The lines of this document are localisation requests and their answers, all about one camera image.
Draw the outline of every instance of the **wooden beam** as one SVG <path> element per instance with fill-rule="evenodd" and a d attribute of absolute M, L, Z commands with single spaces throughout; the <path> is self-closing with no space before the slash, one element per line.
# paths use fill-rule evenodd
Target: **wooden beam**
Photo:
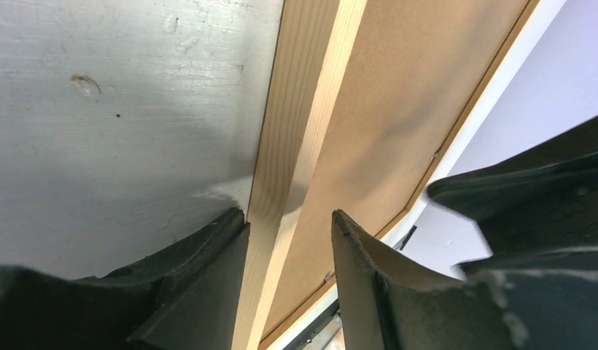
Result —
<path fill-rule="evenodd" d="M 256 349 L 316 168 L 366 0 L 287 0 L 247 219 L 233 349 Z"/>
<path fill-rule="evenodd" d="M 529 0 L 478 83 L 407 206 L 376 237 L 390 246 L 415 223 L 427 202 L 426 185 L 446 176 L 497 103 L 516 72 L 539 42 L 566 0 Z M 283 349 L 338 298 L 335 279 L 321 284 L 263 338 L 259 349 Z"/>

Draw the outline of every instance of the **brown cardboard panel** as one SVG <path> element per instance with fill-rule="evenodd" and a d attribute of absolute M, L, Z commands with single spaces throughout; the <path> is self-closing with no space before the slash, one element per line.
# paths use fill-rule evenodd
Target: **brown cardboard panel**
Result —
<path fill-rule="evenodd" d="M 404 209 L 526 2 L 368 2 L 265 333 L 333 270 L 333 210 Z"/>

